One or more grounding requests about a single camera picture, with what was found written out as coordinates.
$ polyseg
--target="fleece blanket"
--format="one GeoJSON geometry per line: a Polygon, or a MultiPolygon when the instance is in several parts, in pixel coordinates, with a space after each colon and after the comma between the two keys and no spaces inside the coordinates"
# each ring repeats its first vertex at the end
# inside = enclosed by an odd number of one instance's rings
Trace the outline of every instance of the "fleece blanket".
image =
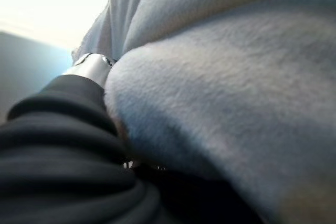
{"type": "Polygon", "coordinates": [[[225,179],[269,223],[336,222],[336,0],[109,0],[74,60],[139,159],[225,179]]]}

